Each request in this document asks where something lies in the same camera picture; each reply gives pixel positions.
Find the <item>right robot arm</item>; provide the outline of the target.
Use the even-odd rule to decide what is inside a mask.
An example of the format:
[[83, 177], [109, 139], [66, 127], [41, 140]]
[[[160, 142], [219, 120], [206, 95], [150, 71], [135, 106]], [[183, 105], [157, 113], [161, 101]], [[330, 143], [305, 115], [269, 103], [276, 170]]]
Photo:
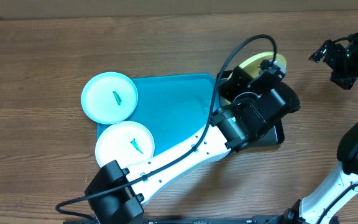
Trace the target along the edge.
[[[344, 90], [358, 78], [358, 32], [341, 40], [326, 40], [309, 59], [332, 68], [330, 80]], [[337, 223], [335, 214], [358, 194], [358, 122], [342, 137], [333, 171], [309, 196], [298, 200], [271, 223]]]

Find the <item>yellow-green plate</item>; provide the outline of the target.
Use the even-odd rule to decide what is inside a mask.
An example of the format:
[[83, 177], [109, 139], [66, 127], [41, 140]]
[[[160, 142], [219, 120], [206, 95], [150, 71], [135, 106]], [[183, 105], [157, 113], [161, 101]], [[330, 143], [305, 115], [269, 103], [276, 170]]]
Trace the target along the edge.
[[[256, 55], [251, 56], [247, 60], [243, 61], [238, 65], [239, 68], [243, 69], [247, 72], [252, 78], [255, 78], [260, 73], [259, 65], [262, 63], [264, 59], [271, 60], [273, 58], [273, 52], [262, 52]], [[281, 71], [286, 74], [287, 72], [287, 60], [282, 54], [277, 54], [275, 58], [275, 65], [279, 66]], [[228, 79], [232, 77], [232, 73], [230, 71], [225, 71], [228, 75], [224, 75], [221, 79], [219, 86], [226, 82]], [[219, 104], [220, 106], [226, 106], [230, 104], [231, 101], [225, 99], [221, 93], [219, 93]]]

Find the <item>light blue plate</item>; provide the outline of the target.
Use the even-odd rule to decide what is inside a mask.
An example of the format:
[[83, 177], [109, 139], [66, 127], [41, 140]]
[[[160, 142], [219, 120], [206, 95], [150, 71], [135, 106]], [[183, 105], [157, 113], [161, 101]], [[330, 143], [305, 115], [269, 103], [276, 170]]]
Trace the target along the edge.
[[119, 72], [104, 72], [90, 79], [81, 93], [85, 114], [100, 124], [127, 119], [135, 110], [138, 91], [135, 83]]

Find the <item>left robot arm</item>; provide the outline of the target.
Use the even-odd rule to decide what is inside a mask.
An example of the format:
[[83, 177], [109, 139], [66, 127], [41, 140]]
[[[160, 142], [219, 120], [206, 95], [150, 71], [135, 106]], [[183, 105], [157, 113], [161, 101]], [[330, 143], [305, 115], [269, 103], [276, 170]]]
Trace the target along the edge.
[[256, 77], [236, 67], [221, 71], [214, 96], [229, 104], [210, 113], [206, 126], [165, 152], [123, 167], [103, 165], [85, 191], [95, 223], [137, 223], [144, 205], [162, 189], [195, 168], [218, 161], [264, 137], [288, 113], [300, 109], [297, 94], [282, 80], [277, 65]]

